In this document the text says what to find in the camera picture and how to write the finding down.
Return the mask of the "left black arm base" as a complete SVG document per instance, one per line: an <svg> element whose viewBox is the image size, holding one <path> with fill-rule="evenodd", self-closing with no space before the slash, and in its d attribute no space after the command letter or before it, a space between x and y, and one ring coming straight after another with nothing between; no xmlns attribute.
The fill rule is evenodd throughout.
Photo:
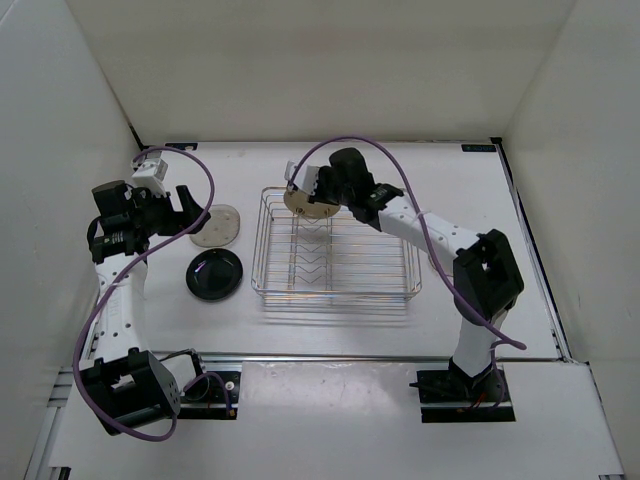
<svg viewBox="0 0 640 480"><path fill-rule="evenodd" d="M219 380L199 380L181 396L179 420L235 421L238 418L242 370L239 364L213 365Z"/></svg>

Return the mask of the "black glossy plate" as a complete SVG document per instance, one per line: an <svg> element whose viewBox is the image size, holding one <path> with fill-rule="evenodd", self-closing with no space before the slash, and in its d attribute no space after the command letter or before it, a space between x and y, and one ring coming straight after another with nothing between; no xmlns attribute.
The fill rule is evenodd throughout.
<svg viewBox="0 0 640 480"><path fill-rule="evenodd" d="M218 302L231 296L240 286L244 268L240 258L224 248L208 249L188 265L185 281L188 290L205 302Z"/></svg>

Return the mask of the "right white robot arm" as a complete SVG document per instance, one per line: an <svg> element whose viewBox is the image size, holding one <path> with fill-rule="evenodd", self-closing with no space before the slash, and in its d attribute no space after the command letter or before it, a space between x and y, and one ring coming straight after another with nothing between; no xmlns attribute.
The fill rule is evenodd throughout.
<svg viewBox="0 0 640 480"><path fill-rule="evenodd" d="M499 344L526 346L501 332L524 290L524 280L507 236L496 229L476 233L418 208L410 188L379 183L355 148L330 155L318 169L310 200L347 208L354 218L426 252L445 281L462 316L457 346L449 360L449 387L470 400L486 384Z"/></svg>

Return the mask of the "cream ceramic plate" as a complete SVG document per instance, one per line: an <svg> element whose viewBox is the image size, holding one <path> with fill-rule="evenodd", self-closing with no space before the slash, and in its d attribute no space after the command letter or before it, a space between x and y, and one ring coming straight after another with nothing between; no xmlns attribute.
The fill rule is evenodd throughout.
<svg viewBox="0 0 640 480"><path fill-rule="evenodd" d="M285 206L294 215L311 220L327 219L336 215L341 207L321 202L311 203L309 196L299 190L286 190L283 194Z"/></svg>

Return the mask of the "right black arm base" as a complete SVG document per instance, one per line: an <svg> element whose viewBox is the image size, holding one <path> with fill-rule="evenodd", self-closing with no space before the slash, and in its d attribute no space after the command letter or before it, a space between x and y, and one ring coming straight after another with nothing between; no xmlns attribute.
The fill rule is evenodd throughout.
<svg viewBox="0 0 640 480"><path fill-rule="evenodd" d="M418 392L423 424L516 421L502 368L491 369L473 387L465 385L449 370L419 370L409 387Z"/></svg>

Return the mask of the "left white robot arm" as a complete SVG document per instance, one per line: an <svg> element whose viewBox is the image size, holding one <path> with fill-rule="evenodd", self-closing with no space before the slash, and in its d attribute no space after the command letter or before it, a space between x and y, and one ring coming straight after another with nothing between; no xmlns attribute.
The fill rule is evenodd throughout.
<svg viewBox="0 0 640 480"><path fill-rule="evenodd" d="M165 435L141 427L179 415L180 394L206 395L210 377L192 350L167 366L151 351L144 333L144 284L151 237L173 242L198 231L210 215L189 188L176 188L181 205L167 193L116 180L93 189L99 215L87 230L87 243L99 281L98 302L74 350L74 380L80 395L111 435L160 442Z"/></svg>

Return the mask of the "clear glass plate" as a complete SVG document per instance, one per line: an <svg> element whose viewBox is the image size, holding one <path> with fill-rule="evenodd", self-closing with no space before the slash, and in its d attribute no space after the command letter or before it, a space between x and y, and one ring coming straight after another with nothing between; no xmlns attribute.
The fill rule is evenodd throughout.
<svg viewBox="0 0 640 480"><path fill-rule="evenodd" d="M240 232L238 210L231 205L214 204L209 214L202 229L189 235L192 243L202 248L220 248L232 243Z"/></svg>

